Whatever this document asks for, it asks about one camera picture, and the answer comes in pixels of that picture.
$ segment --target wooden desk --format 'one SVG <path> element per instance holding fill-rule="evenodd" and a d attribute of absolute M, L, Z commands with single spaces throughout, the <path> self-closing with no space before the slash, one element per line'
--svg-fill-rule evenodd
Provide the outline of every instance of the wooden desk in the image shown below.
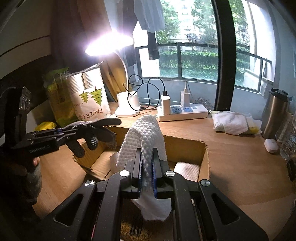
<path fill-rule="evenodd" d="M 110 103 L 111 112 L 117 103 Z M 129 128 L 140 116 L 155 115 L 146 110 L 137 117 L 121 118 Z M 216 133 L 211 118 L 159 122 L 164 135 L 205 142 L 210 160 L 210 180 L 238 205 L 272 240 L 285 225 L 294 205 L 294 189 L 285 161 L 264 148 L 264 139 L 256 136 L 232 136 Z M 43 186 L 34 209 L 43 217 L 78 188 L 84 171 L 63 146 L 58 152 L 41 157 Z"/>

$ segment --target white cloth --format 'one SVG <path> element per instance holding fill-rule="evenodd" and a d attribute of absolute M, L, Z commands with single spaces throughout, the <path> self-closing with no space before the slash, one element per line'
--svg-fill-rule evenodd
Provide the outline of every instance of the white cloth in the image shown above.
<path fill-rule="evenodd" d="M 185 179 L 197 182 L 198 174 L 200 173 L 199 165 L 186 162 L 178 162 L 174 168 L 174 172 L 179 173 Z"/>
<path fill-rule="evenodd" d="M 212 119 L 215 131 L 237 136 L 249 129 L 246 117 L 237 112 L 219 112 L 212 114 Z"/>
<path fill-rule="evenodd" d="M 157 148 L 161 160 L 167 161 L 165 143 L 158 122 L 153 115 L 140 117 L 128 130 L 118 152 L 116 166 L 123 170 L 126 162 L 135 159 L 137 148 L 142 151 L 142 191 L 139 199 L 132 200 L 145 220 L 164 221 L 171 212 L 170 199 L 156 199 L 152 185 L 152 149 Z"/>
<path fill-rule="evenodd" d="M 134 0 L 134 12 L 142 30 L 150 33 L 165 29 L 163 8 L 160 0 Z"/>

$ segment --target plastic water bottle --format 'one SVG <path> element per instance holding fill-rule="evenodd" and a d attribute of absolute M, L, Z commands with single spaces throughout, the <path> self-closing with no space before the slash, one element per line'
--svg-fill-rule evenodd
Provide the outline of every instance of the plastic water bottle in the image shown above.
<path fill-rule="evenodd" d="M 286 130 L 283 145 L 280 149 L 281 156 L 286 160 L 296 158 L 296 119 L 295 115 Z"/>

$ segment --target cardboard box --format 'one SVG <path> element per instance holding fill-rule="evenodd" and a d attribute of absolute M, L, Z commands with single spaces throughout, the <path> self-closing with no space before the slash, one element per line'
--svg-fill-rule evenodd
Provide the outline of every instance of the cardboard box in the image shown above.
<path fill-rule="evenodd" d="M 114 173 L 111 171 L 110 156 L 119 151 L 128 128 L 112 126 L 109 129 L 116 133 L 117 149 L 111 150 L 104 143 L 99 143 L 94 151 L 90 151 L 84 142 L 82 147 L 85 150 L 83 158 L 74 156 L 75 161 L 89 174 L 99 180 L 107 180 Z M 187 140 L 172 136 L 164 136 L 168 164 L 171 170 L 177 162 L 187 162 L 200 166 L 198 180 L 210 178 L 210 163 L 207 145 L 196 140 Z M 173 223 L 171 215 L 165 222 L 143 221 L 142 235 L 129 236 L 134 220 L 139 219 L 140 210 L 130 201 L 123 202 L 123 216 L 121 234 L 125 241 L 163 241 L 173 240 Z"/>

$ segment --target wall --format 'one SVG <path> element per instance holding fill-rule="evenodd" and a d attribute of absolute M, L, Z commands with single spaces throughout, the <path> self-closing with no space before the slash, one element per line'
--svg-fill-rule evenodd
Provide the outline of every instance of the wall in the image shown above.
<path fill-rule="evenodd" d="M 274 81 L 274 73 L 276 66 L 276 43 L 274 37 L 274 28 L 270 13 L 268 10 L 267 1 L 264 0 L 248 0 L 250 10 L 254 19 L 256 32 L 257 52 L 254 54 L 266 58 L 272 62 L 272 65 L 267 65 L 267 78 Z M 254 72 L 259 75 L 260 61 L 256 61 Z"/>
<path fill-rule="evenodd" d="M 162 94 L 163 86 L 159 80 L 151 80 L 152 84 L 156 85 L 160 94 Z M 180 91 L 185 87 L 185 82 L 181 80 L 164 80 L 165 88 L 171 99 L 171 105 L 180 104 Z M 190 102 L 193 103 L 195 99 L 201 97 L 209 100 L 212 106 L 215 104 L 216 98 L 216 84 L 210 83 L 198 83 L 189 82 L 189 87 L 192 93 Z M 147 89 L 146 86 L 142 86 L 139 90 L 139 100 L 142 103 L 147 103 Z M 158 91 L 155 87 L 149 87 L 149 96 L 154 99 L 152 103 L 156 104 L 158 100 Z M 251 91 L 234 88 L 233 101 L 231 104 L 231 111 L 237 111 L 241 113 L 250 113 L 255 120 L 261 120 L 262 111 L 265 106 L 266 99 L 260 94 Z"/>
<path fill-rule="evenodd" d="M 296 96 L 296 78 L 294 76 L 294 52 L 296 52 L 296 38 L 280 13 L 271 5 L 280 40 L 280 79 L 279 89 L 285 90 L 290 96 Z"/>

